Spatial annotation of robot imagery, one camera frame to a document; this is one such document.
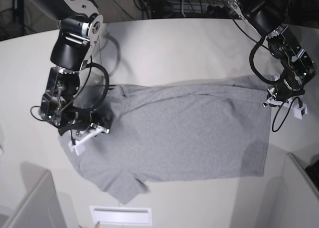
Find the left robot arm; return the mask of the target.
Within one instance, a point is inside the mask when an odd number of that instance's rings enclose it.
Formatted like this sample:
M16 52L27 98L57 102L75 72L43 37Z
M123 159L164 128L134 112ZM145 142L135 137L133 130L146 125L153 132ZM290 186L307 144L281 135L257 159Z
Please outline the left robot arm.
M304 86L315 77L317 67L293 32L284 25L284 12L279 3L276 0L225 2L261 37L250 52L249 63L255 75L270 85L268 98L285 102L293 96L303 95ZM255 54L265 41L271 55L279 60L284 68L276 80L265 78L254 64Z

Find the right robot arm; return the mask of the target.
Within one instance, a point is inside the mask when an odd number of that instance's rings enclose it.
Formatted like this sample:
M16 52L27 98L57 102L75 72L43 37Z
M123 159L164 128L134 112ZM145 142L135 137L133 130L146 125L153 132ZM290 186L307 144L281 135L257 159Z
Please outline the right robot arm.
M44 14L58 22L59 35L53 47L47 86L41 99L39 115L58 129L67 131L108 133L111 122L97 113L109 89L106 69L90 62L101 33L103 16L94 0L31 0ZM105 85L101 97L88 108L74 106L82 93L79 73L96 68L104 74Z

